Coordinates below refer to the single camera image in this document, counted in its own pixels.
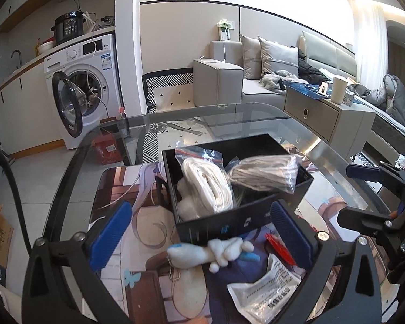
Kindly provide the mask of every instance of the sofa armrest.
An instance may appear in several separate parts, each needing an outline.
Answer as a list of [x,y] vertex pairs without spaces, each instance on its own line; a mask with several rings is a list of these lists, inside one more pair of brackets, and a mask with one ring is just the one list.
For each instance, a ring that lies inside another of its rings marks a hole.
[[243,68],[212,59],[193,60],[193,102],[196,106],[241,103]]

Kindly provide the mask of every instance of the bundled cotton string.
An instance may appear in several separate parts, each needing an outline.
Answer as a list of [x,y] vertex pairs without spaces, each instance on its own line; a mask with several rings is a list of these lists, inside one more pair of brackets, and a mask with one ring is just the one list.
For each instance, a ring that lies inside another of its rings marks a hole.
[[200,158],[186,158],[181,165],[183,175],[198,192],[204,207],[213,213],[233,207],[230,185],[225,173],[214,163]]
[[298,173],[295,156],[277,154],[245,158],[232,167],[228,175],[231,182],[257,191],[279,189],[294,193]]

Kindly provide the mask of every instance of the screw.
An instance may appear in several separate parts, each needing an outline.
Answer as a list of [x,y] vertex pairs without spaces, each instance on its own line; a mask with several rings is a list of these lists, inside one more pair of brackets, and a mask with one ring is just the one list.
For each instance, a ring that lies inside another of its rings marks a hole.
[[42,246],[42,245],[44,245],[45,244],[45,239],[44,238],[37,238],[36,240],[35,240],[35,245],[36,246]]
[[367,240],[364,236],[359,236],[359,244],[363,246],[367,245]]
[[327,240],[329,239],[329,235],[328,235],[325,231],[320,231],[320,232],[318,233],[318,238],[319,238],[321,241],[327,241]]
[[75,233],[74,236],[72,236],[72,239],[75,241],[82,241],[85,239],[85,233],[78,231],[78,233]]

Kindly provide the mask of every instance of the blue gripper pad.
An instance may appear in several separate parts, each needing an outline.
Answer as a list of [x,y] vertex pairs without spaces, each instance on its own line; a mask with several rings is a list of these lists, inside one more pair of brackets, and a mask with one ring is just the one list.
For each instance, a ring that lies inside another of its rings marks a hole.
[[[288,214],[279,201],[272,203],[270,218],[297,266],[303,269],[312,268],[313,254],[314,251],[316,251],[315,247],[318,247],[316,240],[315,245],[312,246],[309,239],[298,227],[296,221]],[[311,228],[305,220],[299,220],[295,215],[294,218],[297,219],[297,222],[304,222],[307,224],[303,224],[303,227]]]
[[132,220],[132,205],[125,201],[106,222],[90,248],[90,267],[101,270],[106,267],[124,232]]

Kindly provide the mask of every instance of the kitchen countertop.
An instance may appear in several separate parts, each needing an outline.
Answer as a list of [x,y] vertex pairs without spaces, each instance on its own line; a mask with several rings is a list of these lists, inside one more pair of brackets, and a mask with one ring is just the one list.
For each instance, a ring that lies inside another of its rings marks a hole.
[[[94,32],[93,37],[99,36],[99,35],[103,35],[103,34],[108,34],[111,33],[113,31],[115,31],[116,27],[112,26],[112,27],[107,27],[104,29],[100,29],[98,31]],[[65,43],[62,43],[60,45],[57,45],[55,47],[53,47],[51,50],[46,51],[45,53],[42,53],[41,55],[39,55],[36,58],[33,58],[31,61],[27,62],[26,64],[24,64],[21,68],[18,68],[17,70],[15,70],[13,73],[11,73],[11,75],[9,75],[8,77],[6,77],[3,82],[0,85],[0,90],[2,90],[7,84],[9,84],[10,82],[12,82],[13,80],[15,80],[16,78],[18,78],[21,74],[23,74],[24,72],[28,71],[29,69],[33,68],[35,65],[39,64],[40,61],[43,61],[44,58],[48,57],[49,55],[60,51],[68,46],[74,45],[76,43],[79,43],[81,41],[84,40],[88,40],[92,38],[92,34],[91,33],[86,33],[84,35],[78,36],[77,38],[74,38],[72,40],[69,40]]]

